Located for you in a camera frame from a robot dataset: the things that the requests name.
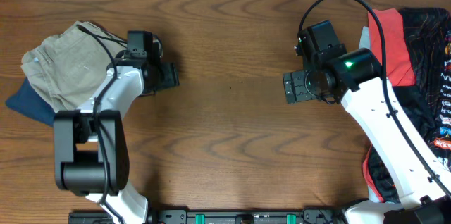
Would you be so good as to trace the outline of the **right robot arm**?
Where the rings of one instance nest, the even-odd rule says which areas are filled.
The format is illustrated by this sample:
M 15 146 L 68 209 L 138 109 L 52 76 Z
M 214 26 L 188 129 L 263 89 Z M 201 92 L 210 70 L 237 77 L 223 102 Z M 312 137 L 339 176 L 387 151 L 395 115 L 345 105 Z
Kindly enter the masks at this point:
M 360 125 L 393 180 L 396 204 L 361 201 L 334 223 L 449 223 L 450 172 L 403 111 L 381 65 L 368 49 L 283 75 L 289 104 L 333 97 Z

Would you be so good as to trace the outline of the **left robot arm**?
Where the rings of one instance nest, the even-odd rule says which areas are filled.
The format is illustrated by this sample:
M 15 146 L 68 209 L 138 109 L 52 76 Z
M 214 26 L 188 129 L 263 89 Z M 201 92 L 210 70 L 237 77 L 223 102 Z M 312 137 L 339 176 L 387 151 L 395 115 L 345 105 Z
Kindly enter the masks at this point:
M 54 118 L 54 170 L 59 189 L 101 211 L 75 211 L 69 223 L 158 223 L 158 214 L 129 180 L 123 119 L 133 101 L 179 84 L 174 63 L 117 59 L 96 92 Z

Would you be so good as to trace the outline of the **khaki cargo shorts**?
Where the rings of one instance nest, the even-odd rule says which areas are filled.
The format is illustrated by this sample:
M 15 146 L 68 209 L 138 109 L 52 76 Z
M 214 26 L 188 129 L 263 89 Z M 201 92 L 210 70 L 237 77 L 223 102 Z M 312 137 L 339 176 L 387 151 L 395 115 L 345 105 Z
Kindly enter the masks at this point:
M 21 68 L 31 87 L 54 112 L 73 110 L 87 101 L 106 77 L 115 56 L 124 50 L 118 37 L 90 22 L 75 22 L 64 33 L 47 37 L 25 53 Z

